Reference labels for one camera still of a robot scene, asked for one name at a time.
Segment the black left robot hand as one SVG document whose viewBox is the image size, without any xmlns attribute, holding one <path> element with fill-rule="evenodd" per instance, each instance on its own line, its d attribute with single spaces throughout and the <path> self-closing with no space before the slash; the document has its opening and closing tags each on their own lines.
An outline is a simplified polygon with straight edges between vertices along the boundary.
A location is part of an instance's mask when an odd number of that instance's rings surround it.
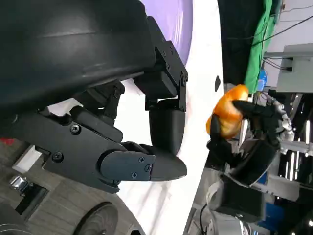
<svg viewBox="0 0 313 235">
<path fill-rule="evenodd" d="M 114 126 L 127 79 L 145 95 L 151 145 Z M 34 145 L 47 171 L 108 193 L 184 177 L 187 81 L 138 0 L 0 3 L 0 135 Z"/>
</svg>

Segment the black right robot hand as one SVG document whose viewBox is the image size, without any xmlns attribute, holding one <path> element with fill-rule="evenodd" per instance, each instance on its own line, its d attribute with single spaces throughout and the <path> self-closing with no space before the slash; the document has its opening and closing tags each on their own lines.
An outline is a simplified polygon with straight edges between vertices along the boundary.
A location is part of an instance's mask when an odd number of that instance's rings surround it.
<svg viewBox="0 0 313 235">
<path fill-rule="evenodd" d="M 213 114 L 205 167 L 226 175 L 239 185 L 251 187 L 268 170 L 280 151 L 276 130 L 282 118 L 273 104 L 261 106 L 239 100 L 232 101 L 232 104 L 245 119 L 250 120 L 256 138 L 251 146 L 238 153 L 233 152 L 231 144 L 222 136 L 220 117 Z"/>
</svg>

